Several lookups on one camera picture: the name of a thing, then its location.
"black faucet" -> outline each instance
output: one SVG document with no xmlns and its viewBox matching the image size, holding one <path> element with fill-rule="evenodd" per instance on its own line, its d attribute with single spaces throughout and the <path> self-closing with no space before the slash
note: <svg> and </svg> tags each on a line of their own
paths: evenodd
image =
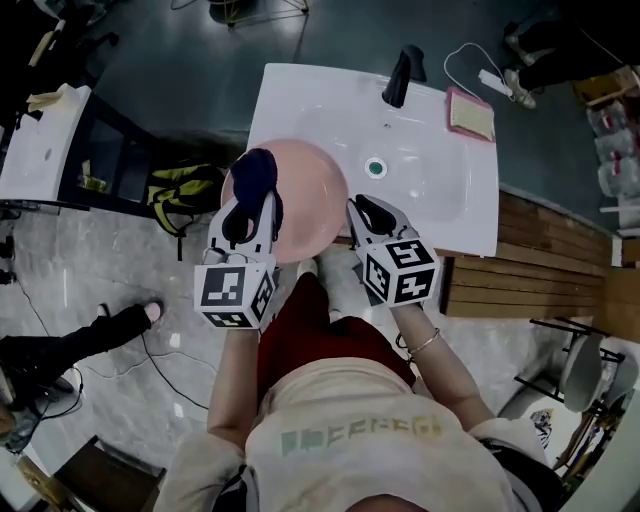
<svg viewBox="0 0 640 512">
<path fill-rule="evenodd" d="M 424 59 L 424 53 L 417 46 L 408 44 L 402 47 L 387 88 L 382 92 L 382 99 L 385 103 L 396 108 L 402 107 L 404 105 L 404 97 L 407 95 L 409 79 L 417 82 L 427 81 L 422 59 Z"/>
</svg>

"sneaker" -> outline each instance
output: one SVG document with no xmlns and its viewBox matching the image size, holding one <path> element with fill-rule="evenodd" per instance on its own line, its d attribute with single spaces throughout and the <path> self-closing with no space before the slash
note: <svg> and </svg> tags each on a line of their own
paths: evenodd
<svg viewBox="0 0 640 512">
<path fill-rule="evenodd" d="M 98 305 L 98 316 L 102 316 L 104 318 L 109 318 L 111 316 L 111 313 L 109 313 L 109 307 L 102 303 L 100 305 Z"/>
<path fill-rule="evenodd" d="M 302 260 L 298 263 L 298 279 L 300 279 L 302 274 L 306 274 L 307 272 L 311 272 L 316 277 L 318 276 L 318 264 L 313 258 Z"/>
<path fill-rule="evenodd" d="M 511 48 L 518 54 L 520 60 L 527 66 L 533 66 L 536 60 L 538 60 L 533 53 L 525 52 L 522 48 L 520 48 L 520 40 L 518 39 L 517 35 L 511 34 L 510 36 L 505 37 L 504 42 L 509 48 Z"/>
<path fill-rule="evenodd" d="M 531 92 L 527 91 L 520 85 L 520 74 L 513 69 L 507 69 L 504 72 L 504 81 L 513 91 L 513 96 L 517 103 L 524 108 L 533 110 L 536 108 L 536 100 L 531 96 Z"/>
<path fill-rule="evenodd" d="M 162 306 L 160 306 L 158 302 L 149 302 L 149 304 L 144 307 L 144 312 L 147 314 L 149 321 L 154 324 L 160 320 L 162 316 Z"/>
</svg>

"gray floor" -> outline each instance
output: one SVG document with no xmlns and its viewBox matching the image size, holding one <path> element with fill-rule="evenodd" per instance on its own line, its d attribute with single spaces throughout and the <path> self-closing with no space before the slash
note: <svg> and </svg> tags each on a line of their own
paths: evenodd
<svg viewBox="0 0 640 512">
<path fill-rule="evenodd" d="M 137 301 L 161 298 L 166 313 L 145 335 L 147 347 L 152 354 L 186 354 L 156 361 L 179 390 L 207 405 L 223 334 L 211 329 L 192 307 L 193 265 L 205 246 L 205 228 L 196 226 L 185 241 L 184 261 L 178 262 L 175 240 L 149 219 L 72 210 L 59 216 L 23 214 L 13 230 L 14 265 L 33 308 L 18 284 L 0 287 L 0 338 L 43 335 L 35 312 L 51 335 L 62 335 L 89 324 L 101 302 L 116 312 Z M 385 306 L 369 306 L 351 270 L 356 261 L 345 246 L 334 245 L 322 253 L 332 307 L 365 318 L 392 342 L 397 334 L 393 319 Z M 294 282 L 295 266 L 285 267 L 274 311 Z M 496 412 L 518 388 L 513 377 L 566 341 L 563 333 L 526 320 L 452 320 L 433 310 L 429 316 Z M 177 396 L 145 358 L 138 338 L 79 363 L 85 384 L 83 407 L 68 418 L 43 423 L 33 440 L 47 470 L 56 470 L 94 433 L 145 462 L 166 466 L 181 436 L 204 429 L 205 411 Z M 78 383 L 75 372 L 68 378 Z"/>
<path fill-rule="evenodd" d="M 104 69 L 96 92 L 152 132 L 248 130 L 265 64 L 389 75 L 406 43 L 424 50 L 428 84 L 444 90 L 451 82 L 443 61 L 464 42 L 482 45 L 501 67 L 512 62 L 501 45 L 503 27 L 525 17 L 536 1 L 311 0 L 308 18 L 229 30 L 212 19 L 205 0 L 180 11 L 171 11 L 169 0 L 123 0 L 92 30 L 121 36 L 120 45 L 101 49 L 92 65 Z M 546 5 L 530 22 L 557 16 L 548 7 L 553 2 Z M 473 48 L 450 61 L 451 73 L 495 109 L 503 185 L 615 229 L 615 216 L 598 212 L 593 136 L 569 84 L 548 87 L 532 112 L 482 86 L 477 74 L 483 68 L 492 70 Z"/>
</svg>

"backpack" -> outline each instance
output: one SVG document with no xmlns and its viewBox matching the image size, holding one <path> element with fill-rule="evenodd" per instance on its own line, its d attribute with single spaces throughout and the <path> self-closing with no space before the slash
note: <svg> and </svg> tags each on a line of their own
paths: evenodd
<svg viewBox="0 0 640 512">
<path fill-rule="evenodd" d="M 147 182 L 147 205 L 153 209 L 158 224 L 178 239 L 178 261 L 182 261 L 182 239 L 195 215 L 220 209 L 224 175 L 211 164 L 153 171 Z M 176 227 L 168 213 L 187 215 L 189 222 Z"/>
</svg>

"red skirt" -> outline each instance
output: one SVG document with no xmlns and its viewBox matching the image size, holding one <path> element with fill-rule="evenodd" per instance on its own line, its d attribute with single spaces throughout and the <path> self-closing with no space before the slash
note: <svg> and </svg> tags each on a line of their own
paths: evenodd
<svg viewBox="0 0 640 512">
<path fill-rule="evenodd" d="M 311 273 L 303 274 L 260 340 L 258 400 L 278 380 L 307 363 L 360 357 L 383 364 L 409 386 L 416 377 L 387 339 L 361 318 L 329 321 L 329 297 Z"/>
</svg>

